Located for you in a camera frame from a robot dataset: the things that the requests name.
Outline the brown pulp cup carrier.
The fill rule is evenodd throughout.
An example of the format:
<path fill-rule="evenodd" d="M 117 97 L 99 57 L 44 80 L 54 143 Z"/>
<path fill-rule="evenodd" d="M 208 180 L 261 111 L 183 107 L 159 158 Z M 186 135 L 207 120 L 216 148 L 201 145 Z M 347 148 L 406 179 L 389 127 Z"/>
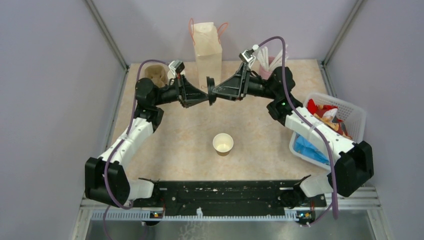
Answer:
<path fill-rule="evenodd" d="M 162 65 L 150 65 L 144 70 L 144 76 L 152 80 L 159 88 L 167 85 L 167 72 Z"/>

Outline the black plastic cup lid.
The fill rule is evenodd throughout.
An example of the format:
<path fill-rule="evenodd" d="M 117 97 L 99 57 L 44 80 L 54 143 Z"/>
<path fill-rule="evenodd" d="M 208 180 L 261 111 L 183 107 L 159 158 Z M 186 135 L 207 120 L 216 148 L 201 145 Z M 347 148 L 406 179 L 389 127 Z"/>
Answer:
<path fill-rule="evenodd" d="M 215 88 L 215 80 L 214 78 L 207 76 L 206 83 L 207 83 L 208 102 L 209 102 L 209 105 L 212 106 L 217 99 L 216 94 L 213 92 Z"/>

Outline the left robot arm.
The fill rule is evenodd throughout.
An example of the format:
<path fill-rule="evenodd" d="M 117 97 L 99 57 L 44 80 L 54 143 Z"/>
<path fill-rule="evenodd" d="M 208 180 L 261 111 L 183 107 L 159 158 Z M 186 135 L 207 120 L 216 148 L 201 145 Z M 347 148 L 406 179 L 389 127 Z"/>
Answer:
<path fill-rule="evenodd" d="M 116 142 L 99 157 L 89 158 L 84 166 L 85 196 L 88 199 L 122 209 L 133 207 L 141 199 L 147 206 L 160 202 L 160 193 L 150 180 L 129 181 L 125 169 L 143 142 L 162 122 L 160 105 L 179 102 L 184 108 L 208 101 L 209 91 L 193 86 L 183 74 L 173 84 L 156 86 L 147 77 L 135 84 L 134 105 L 128 127 Z"/>

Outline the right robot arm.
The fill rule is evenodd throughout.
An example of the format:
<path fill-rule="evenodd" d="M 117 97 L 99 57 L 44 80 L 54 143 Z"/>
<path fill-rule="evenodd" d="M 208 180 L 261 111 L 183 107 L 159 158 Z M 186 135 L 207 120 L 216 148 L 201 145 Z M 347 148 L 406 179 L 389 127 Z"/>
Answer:
<path fill-rule="evenodd" d="M 315 196 L 326 193 L 349 197 L 374 175 L 371 145 L 342 136 L 297 101 L 291 94 L 295 82 L 288 67 L 277 67 L 264 80 L 255 76 L 248 64 L 242 63 L 233 76 L 219 85 L 210 77 L 206 81 L 210 104 L 217 98 L 238 101 L 247 95 L 271 99 L 266 108 L 272 119 L 327 155 L 330 173 L 304 177 L 299 189 L 293 192 L 297 205 L 307 206 Z"/>

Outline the stack of paper cups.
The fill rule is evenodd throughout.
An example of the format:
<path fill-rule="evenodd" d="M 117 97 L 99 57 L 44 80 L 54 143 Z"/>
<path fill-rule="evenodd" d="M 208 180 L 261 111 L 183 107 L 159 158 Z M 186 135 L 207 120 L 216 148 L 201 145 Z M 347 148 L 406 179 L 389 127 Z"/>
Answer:
<path fill-rule="evenodd" d="M 168 84 L 169 85 L 173 85 L 174 81 L 175 81 L 175 74 L 172 70 L 169 70 L 167 72 L 167 79 L 168 79 Z"/>

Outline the pink straw holder cup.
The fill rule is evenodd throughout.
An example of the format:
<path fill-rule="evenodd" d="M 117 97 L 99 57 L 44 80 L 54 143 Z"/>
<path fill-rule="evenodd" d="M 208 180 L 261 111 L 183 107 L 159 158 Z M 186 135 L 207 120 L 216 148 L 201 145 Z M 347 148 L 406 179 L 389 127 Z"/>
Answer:
<path fill-rule="evenodd" d="M 271 63 L 275 59 L 274 56 L 268 57 L 268 62 Z M 259 71 L 258 74 L 261 76 L 263 80 L 268 80 L 272 74 L 272 71 L 267 71 L 261 63 L 259 63 Z"/>

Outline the white wrapped straws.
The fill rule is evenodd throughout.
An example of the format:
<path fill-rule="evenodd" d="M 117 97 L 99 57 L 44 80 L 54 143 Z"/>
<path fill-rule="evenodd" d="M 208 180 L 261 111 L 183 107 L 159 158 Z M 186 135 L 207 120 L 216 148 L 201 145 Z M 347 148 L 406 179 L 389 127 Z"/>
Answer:
<path fill-rule="evenodd" d="M 287 49 L 285 52 L 281 50 L 276 56 L 270 56 L 269 50 L 265 46 L 258 50 L 257 60 L 264 71 L 272 72 L 276 67 L 280 67 L 282 65 L 283 60 L 288 60 L 288 52 Z"/>

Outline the cream paper gift bag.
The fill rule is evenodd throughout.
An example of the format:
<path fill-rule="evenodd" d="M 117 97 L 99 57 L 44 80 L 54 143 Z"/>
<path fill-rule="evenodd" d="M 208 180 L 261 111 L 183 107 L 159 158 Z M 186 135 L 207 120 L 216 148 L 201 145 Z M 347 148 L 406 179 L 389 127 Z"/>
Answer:
<path fill-rule="evenodd" d="M 222 45 L 221 35 L 229 26 L 228 22 L 216 27 L 213 22 L 195 23 L 191 18 L 188 30 L 192 39 L 195 62 L 198 73 L 198 87 L 207 91 L 207 77 L 213 78 L 216 84 L 221 82 Z"/>

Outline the blue cartoon packet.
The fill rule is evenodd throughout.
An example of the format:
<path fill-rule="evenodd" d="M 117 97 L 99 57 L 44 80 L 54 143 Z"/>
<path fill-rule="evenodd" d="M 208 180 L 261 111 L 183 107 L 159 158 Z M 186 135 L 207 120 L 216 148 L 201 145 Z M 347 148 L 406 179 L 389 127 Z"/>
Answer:
<path fill-rule="evenodd" d="M 297 133 L 295 134 L 293 150 L 301 156 L 311 159 L 314 163 L 330 165 L 329 159 L 321 151 Z"/>

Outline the red snack packet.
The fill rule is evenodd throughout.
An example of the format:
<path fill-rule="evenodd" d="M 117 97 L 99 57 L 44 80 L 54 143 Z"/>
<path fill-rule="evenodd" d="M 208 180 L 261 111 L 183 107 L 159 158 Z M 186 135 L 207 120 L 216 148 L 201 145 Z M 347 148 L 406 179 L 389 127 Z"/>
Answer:
<path fill-rule="evenodd" d="M 316 104 L 313 99 L 309 99 L 306 108 L 308 111 L 321 122 L 330 127 L 339 135 L 352 140 L 348 134 L 346 125 L 343 120 L 337 117 L 339 108 L 335 105 Z"/>

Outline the white plastic basket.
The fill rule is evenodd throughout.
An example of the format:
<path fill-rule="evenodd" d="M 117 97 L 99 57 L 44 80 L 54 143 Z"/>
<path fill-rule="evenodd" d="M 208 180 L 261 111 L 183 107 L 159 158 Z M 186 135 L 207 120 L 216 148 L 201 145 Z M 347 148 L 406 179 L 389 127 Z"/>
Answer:
<path fill-rule="evenodd" d="M 361 107 L 316 92 L 310 93 L 303 105 L 321 122 L 320 126 L 326 125 L 332 132 L 356 143 L 363 140 L 366 112 Z M 327 153 L 320 151 L 308 138 L 296 132 L 292 134 L 289 149 L 295 156 L 309 163 L 325 170 L 330 169 Z"/>

